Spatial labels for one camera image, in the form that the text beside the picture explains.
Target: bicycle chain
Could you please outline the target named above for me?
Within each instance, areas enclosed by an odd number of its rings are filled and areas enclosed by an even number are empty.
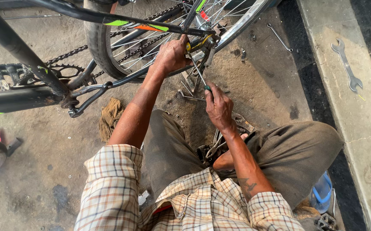
[[[152,16],[146,18],[146,20],[153,20],[153,19],[155,19],[155,18],[158,18],[158,17],[160,17],[160,16],[163,16],[164,14],[166,14],[166,13],[168,13],[168,12],[170,12],[170,11],[172,11],[172,10],[178,8],[178,7],[181,7],[182,5],[183,5],[183,4],[181,4],[181,3],[180,3],[180,4],[177,4],[177,5],[175,5],[175,6],[171,7],[171,8],[168,8],[168,9],[166,9],[166,10],[163,10],[163,11],[161,11],[161,12],[159,12],[159,13],[156,13],[156,14],[154,14],[154,15],[152,15]],[[117,35],[121,34],[123,31],[125,31],[125,30],[127,30],[127,29],[129,29],[129,28],[123,28],[123,29],[120,29],[119,31],[115,31],[115,32],[111,33],[111,34],[110,34],[110,38],[116,37]],[[145,45],[143,45],[143,46],[140,47],[139,49],[137,49],[137,50],[131,52],[130,54],[128,54],[128,55],[126,55],[126,56],[124,56],[121,60],[118,61],[118,63],[121,63],[122,61],[127,60],[128,58],[130,58],[131,56],[135,55],[135,54],[136,54],[137,52],[139,52],[140,50],[142,50],[142,49],[148,47],[149,45],[151,45],[151,44],[157,42],[158,40],[162,39],[162,38],[165,37],[166,35],[167,35],[167,34],[163,34],[163,35],[161,35],[161,36],[158,36],[156,39],[153,39],[152,41],[146,43]],[[83,50],[88,49],[88,48],[89,48],[89,47],[88,47],[87,45],[84,45],[84,46],[78,47],[78,48],[76,48],[76,49],[74,49],[74,50],[69,51],[69,52],[66,53],[66,54],[60,55],[60,56],[58,56],[57,58],[54,58],[54,59],[51,59],[51,60],[47,61],[45,64],[46,64],[46,65],[51,65],[51,64],[53,64],[53,63],[55,63],[55,62],[59,62],[60,60],[64,60],[65,58],[68,58],[68,57],[70,57],[70,56],[72,56],[72,55],[75,55],[75,54],[77,54],[77,53],[79,53],[79,52],[81,52],[81,51],[83,51]],[[104,71],[100,71],[99,73],[95,74],[94,77],[97,78],[97,77],[101,76],[102,74],[104,74]]]

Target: black bicycle frame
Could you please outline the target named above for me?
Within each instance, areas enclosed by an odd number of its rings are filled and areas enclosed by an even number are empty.
[[[191,11],[188,13],[188,16],[181,26],[165,24],[159,22],[158,19],[149,21],[110,13],[95,12],[84,8],[78,8],[74,4],[65,0],[30,0],[30,2],[73,18],[95,23],[103,23],[106,25],[117,25],[125,22],[125,24],[122,26],[139,28],[142,30],[159,30],[197,36],[205,36],[207,34],[215,33],[214,31],[189,28],[192,19],[198,13],[199,8],[201,8],[205,0],[194,1]],[[135,36],[141,33],[142,31],[138,30],[131,34]],[[122,43],[117,41],[113,45],[119,46],[119,44]],[[1,16],[0,45],[3,46],[11,55],[17,58],[22,64],[27,66],[42,82],[44,82],[44,84],[27,86],[24,89],[6,90],[0,92],[0,114],[62,104],[62,107],[65,106],[70,109],[69,114],[72,118],[74,118],[81,115],[84,109],[86,109],[93,101],[100,97],[107,89],[128,83],[146,74],[148,71],[148,67],[144,67],[118,81],[106,82],[104,84],[94,84],[71,91],[70,89],[73,88],[70,86],[78,83],[75,83],[76,81],[74,82],[73,80],[70,81],[67,86],[62,83]],[[84,75],[90,74],[95,65],[95,62],[92,61],[82,76],[84,77]],[[192,66],[184,67],[181,70],[170,73],[169,76],[179,74],[191,67]],[[76,97],[94,90],[98,90],[98,92],[85,101],[79,108],[76,108],[75,104],[68,104],[68,102],[71,101],[75,102]]]

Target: man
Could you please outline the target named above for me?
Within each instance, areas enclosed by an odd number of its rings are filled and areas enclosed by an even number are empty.
[[[107,146],[85,165],[89,172],[75,230],[303,230],[292,217],[342,148],[329,125],[289,124],[241,139],[231,119],[233,102],[213,83],[206,111],[229,152],[215,170],[235,169],[239,186],[221,181],[186,143],[182,128],[163,111],[152,112],[167,74],[190,64],[187,37],[160,48],[155,63],[118,122]],[[139,215],[139,150],[156,202]]]

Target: shirt sleeve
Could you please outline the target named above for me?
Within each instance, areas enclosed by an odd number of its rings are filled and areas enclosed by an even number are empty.
[[[74,230],[135,230],[142,153],[127,144],[107,145],[86,160],[89,173]]]
[[[248,202],[248,217],[253,228],[259,231],[303,231],[293,218],[291,207],[280,193],[260,192]]]

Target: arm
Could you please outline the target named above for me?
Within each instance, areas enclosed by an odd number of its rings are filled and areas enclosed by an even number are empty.
[[[220,157],[225,158],[223,163],[218,165],[222,165],[223,168],[234,166],[241,191],[247,199],[247,212],[251,226],[257,230],[303,231],[301,224],[293,218],[288,203],[281,194],[275,193],[255,162],[242,139],[244,137],[240,137],[237,133],[231,119],[234,103],[213,83],[208,82],[208,85],[213,92],[205,91],[206,111],[213,124],[223,134],[229,147],[229,154],[221,155]]]
[[[143,142],[158,91],[167,73],[190,63],[188,38],[160,47],[155,63],[127,106],[107,146],[85,162],[86,181],[75,230],[137,230],[138,184]]]
[[[150,66],[143,84],[121,115],[108,145],[129,144],[141,147],[164,78],[169,72],[190,64],[190,59],[184,56],[187,42],[188,37],[183,34],[180,40],[172,40],[160,47],[156,61]]]
[[[208,82],[208,85],[213,92],[205,91],[206,111],[227,141],[238,182],[245,198],[250,201],[259,192],[274,192],[274,188],[255,162],[231,119],[234,103],[213,83]]]

